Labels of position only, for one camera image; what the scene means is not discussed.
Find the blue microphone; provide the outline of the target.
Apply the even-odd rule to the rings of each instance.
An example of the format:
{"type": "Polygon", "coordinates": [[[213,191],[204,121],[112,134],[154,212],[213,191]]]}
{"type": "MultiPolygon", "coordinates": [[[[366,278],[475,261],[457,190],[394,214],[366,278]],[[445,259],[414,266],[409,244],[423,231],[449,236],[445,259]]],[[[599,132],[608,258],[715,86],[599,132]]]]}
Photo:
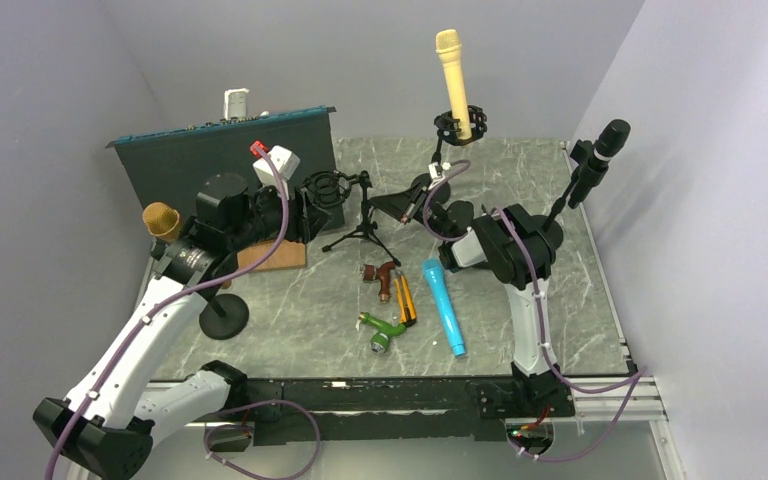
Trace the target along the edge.
{"type": "Polygon", "coordinates": [[[436,258],[424,260],[422,273],[433,296],[449,347],[456,358],[464,357],[467,350],[449,296],[441,262],[436,258]]]}

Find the black round base stand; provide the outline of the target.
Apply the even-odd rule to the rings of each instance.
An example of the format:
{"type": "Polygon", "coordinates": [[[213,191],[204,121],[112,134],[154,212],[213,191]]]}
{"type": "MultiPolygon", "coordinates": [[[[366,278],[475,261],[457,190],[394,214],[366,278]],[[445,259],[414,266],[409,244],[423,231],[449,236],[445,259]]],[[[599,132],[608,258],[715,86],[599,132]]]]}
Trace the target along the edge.
{"type": "Polygon", "coordinates": [[[199,315],[199,327],[210,339],[228,340],[245,329],[249,315],[249,307],[241,297],[220,294],[199,315]]]}

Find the gold brown microphone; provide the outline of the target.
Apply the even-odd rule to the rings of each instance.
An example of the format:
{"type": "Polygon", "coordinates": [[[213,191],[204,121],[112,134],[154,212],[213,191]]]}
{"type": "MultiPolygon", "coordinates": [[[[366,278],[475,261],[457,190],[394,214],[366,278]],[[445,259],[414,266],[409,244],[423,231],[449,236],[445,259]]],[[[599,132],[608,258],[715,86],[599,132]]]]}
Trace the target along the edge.
{"type": "Polygon", "coordinates": [[[163,202],[145,207],[142,220],[155,239],[147,289],[175,282],[183,290],[236,271],[237,254],[225,230],[195,215],[185,218],[163,202]]]}

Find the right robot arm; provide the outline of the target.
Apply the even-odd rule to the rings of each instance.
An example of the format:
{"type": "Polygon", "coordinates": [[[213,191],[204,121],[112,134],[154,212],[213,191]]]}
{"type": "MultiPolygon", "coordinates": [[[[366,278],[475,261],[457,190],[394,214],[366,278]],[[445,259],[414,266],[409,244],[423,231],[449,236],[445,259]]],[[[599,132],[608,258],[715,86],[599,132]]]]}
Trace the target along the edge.
{"type": "Polygon", "coordinates": [[[548,323],[548,283],[564,232],[557,216],[565,198],[558,198],[547,215],[531,215],[522,205],[493,209],[476,217],[473,204],[455,201],[444,206],[433,199],[436,192],[418,184],[397,194],[372,199],[375,207],[401,218],[416,220],[442,241],[438,257],[423,262],[423,276],[431,288],[443,329],[456,357],[466,346],[456,320],[445,270],[457,272],[485,268],[504,285],[514,327],[513,373],[523,378],[511,388],[517,411],[534,415],[550,399],[541,380],[550,373],[560,377],[548,323]]]}

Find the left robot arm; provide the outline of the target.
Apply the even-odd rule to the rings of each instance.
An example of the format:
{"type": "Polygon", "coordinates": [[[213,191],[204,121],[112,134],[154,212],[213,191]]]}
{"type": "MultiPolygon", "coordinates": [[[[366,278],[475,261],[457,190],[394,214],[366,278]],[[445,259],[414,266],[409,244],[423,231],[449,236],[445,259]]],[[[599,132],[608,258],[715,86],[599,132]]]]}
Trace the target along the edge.
{"type": "Polygon", "coordinates": [[[242,250],[267,241],[307,243],[330,218],[305,190],[249,191],[237,174],[210,178],[190,217],[162,202],[149,204],[143,220],[158,243],[156,265],[131,318],[65,397],[45,398],[34,411],[53,457],[103,479],[129,479],[157,444],[189,422],[213,413],[239,417],[249,400],[247,376],[218,360],[157,396],[145,388],[194,321],[220,338],[246,326],[245,302],[221,291],[239,271],[242,250]]]}

